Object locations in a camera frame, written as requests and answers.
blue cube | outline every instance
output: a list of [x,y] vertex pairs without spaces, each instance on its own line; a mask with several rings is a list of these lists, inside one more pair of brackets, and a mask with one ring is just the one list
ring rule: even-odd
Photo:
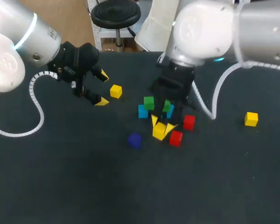
[[148,110],[144,109],[144,105],[138,106],[138,117],[139,119],[148,118]]
[[139,149],[141,147],[142,136],[134,132],[127,138],[127,142],[131,147]]
[[170,110],[169,110],[169,112],[167,112],[167,118],[168,118],[168,119],[171,118],[173,109],[174,109],[174,106],[171,104],[171,105],[170,105]]

logo on robot arm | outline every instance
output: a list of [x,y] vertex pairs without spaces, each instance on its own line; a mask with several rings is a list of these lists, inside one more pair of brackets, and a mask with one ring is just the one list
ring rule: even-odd
[[18,70],[16,59],[9,53],[0,54],[0,71],[6,74],[14,74]]

black table surface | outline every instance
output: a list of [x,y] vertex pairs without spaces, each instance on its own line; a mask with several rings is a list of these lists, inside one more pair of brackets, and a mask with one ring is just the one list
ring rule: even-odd
[[[45,123],[23,138],[0,135],[0,224],[280,224],[280,71],[252,68],[228,77],[217,119],[196,115],[182,146],[152,137],[149,119],[137,106],[160,69],[159,53],[102,53],[109,75],[86,85],[110,103],[93,107],[69,84],[42,77],[35,95]],[[217,80],[231,64],[206,63],[196,84],[211,107]],[[27,67],[24,82],[0,97],[0,128],[21,133],[39,114],[28,94],[31,77],[45,68]],[[110,97],[113,84],[123,87]],[[244,126],[257,112],[257,127]],[[127,136],[143,136],[142,148]]]

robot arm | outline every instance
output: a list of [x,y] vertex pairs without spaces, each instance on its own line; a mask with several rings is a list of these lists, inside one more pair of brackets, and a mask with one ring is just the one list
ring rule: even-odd
[[105,105],[107,100],[83,85],[88,71],[101,81],[109,79],[96,66],[98,56],[90,43],[80,48],[69,42],[61,44],[61,35],[17,0],[0,0],[0,94],[23,81],[23,59],[35,67],[47,64],[58,80],[71,83],[74,95],[85,97],[93,105]]
[[180,0],[166,49],[169,65],[153,82],[153,125],[165,99],[175,105],[166,133],[177,125],[195,77],[195,67],[225,57],[280,65],[280,1],[233,5],[211,0]]

yellow cube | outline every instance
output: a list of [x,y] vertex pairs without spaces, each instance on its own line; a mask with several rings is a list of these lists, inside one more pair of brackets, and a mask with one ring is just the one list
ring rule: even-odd
[[245,117],[245,125],[255,127],[257,125],[257,122],[258,122],[258,114],[247,112]]
[[122,87],[120,85],[113,85],[110,89],[110,95],[114,98],[119,98],[122,94]]
[[156,124],[156,126],[154,126],[153,128],[153,136],[162,141],[165,138],[165,131],[166,131],[166,125],[164,125],[163,123],[159,122]]

